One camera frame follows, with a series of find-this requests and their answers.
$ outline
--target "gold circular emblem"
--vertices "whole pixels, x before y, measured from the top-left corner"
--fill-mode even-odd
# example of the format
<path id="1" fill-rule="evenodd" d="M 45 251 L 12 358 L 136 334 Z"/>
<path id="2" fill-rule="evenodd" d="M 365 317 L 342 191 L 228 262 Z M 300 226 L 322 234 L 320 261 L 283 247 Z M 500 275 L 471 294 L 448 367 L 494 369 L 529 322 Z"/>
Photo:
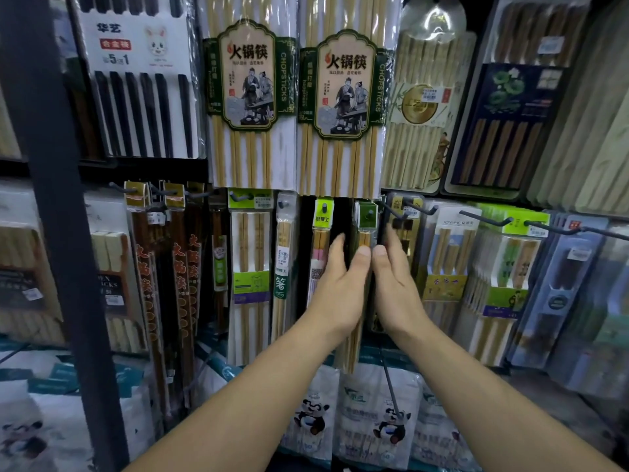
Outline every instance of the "gold circular emblem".
<path id="1" fill-rule="evenodd" d="M 426 84 L 411 87 L 402 100 L 402 115 L 411 124 L 424 124 L 435 115 L 438 102 L 422 102 L 421 95 L 424 88 L 430 88 Z"/>

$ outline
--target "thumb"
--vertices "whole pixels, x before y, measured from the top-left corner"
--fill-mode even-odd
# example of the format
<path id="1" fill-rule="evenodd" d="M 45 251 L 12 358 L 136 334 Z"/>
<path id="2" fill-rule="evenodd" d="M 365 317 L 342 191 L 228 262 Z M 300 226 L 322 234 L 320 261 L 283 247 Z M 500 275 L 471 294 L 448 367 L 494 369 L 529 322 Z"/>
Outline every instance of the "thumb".
<path id="1" fill-rule="evenodd" d="M 369 273 L 370 265 L 371 248 L 366 245 L 359 246 L 356 253 L 354 253 L 354 258 L 352 259 L 347 274 L 353 277 L 355 281 L 360 281 L 361 284 L 364 284 L 367 279 L 367 274 Z"/>
<path id="2" fill-rule="evenodd" d="M 376 245 L 373 248 L 372 263 L 376 284 L 381 286 L 392 285 L 395 277 L 393 276 L 389 255 L 384 245 Z"/>

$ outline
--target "finger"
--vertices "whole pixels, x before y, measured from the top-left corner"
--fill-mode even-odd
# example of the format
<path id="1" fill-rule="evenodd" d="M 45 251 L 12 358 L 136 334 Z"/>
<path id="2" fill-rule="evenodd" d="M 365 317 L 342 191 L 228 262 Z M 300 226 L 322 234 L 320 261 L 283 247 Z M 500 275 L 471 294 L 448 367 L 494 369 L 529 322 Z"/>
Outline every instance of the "finger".
<path id="1" fill-rule="evenodd" d="M 389 255 L 384 245 L 376 245 L 373 248 L 371 263 L 373 265 L 373 273 L 375 274 L 376 287 L 378 289 L 391 290 L 391 287 L 397 280 L 393 276 Z"/>
<path id="2" fill-rule="evenodd" d="M 366 245 L 358 247 L 350 264 L 347 275 L 359 285 L 365 285 L 369 267 L 371 266 L 371 248 Z"/>
<path id="3" fill-rule="evenodd" d="M 343 253 L 343 244 L 345 243 L 345 234 L 337 235 L 330 246 L 328 253 L 328 264 L 325 272 L 333 278 L 341 278 L 347 271 L 345 268 L 345 255 Z"/>
<path id="4" fill-rule="evenodd" d="M 387 253 L 389 253 L 389 261 L 391 262 L 393 274 L 398 280 L 402 281 L 411 274 L 406 253 L 402 248 L 402 243 L 399 241 L 397 232 L 390 223 L 387 224 Z"/>

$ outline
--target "left hand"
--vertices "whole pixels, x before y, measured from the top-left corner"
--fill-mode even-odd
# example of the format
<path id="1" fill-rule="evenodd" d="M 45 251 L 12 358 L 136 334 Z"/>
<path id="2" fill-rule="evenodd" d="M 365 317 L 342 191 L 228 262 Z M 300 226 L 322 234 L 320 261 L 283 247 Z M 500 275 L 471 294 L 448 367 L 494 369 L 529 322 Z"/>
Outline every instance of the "left hand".
<path id="1" fill-rule="evenodd" d="M 345 268 L 343 242 L 345 235 L 334 239 L 328 264 L 304 317 L 325 328 L 334 346 L 347 338 L 362 315 L 365 282 L 371 264 L 371 249 L 360 246 L 349 270 Z"/>

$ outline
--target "right hand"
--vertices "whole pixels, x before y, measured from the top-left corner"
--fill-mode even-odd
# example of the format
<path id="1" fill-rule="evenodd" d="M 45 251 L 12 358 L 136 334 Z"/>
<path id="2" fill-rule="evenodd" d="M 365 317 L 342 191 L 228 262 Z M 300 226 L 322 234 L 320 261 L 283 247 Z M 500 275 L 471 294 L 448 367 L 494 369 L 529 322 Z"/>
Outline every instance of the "right hand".
<path id="1" fill-rule="evenodd" d="M 421 305 L 406 253 L 391 224 L 387 224 L 386 246 L 375 246 L 371 259 L 376 312 L 393 341 L 417 332 L 426 321 L 431 323 Z"/>

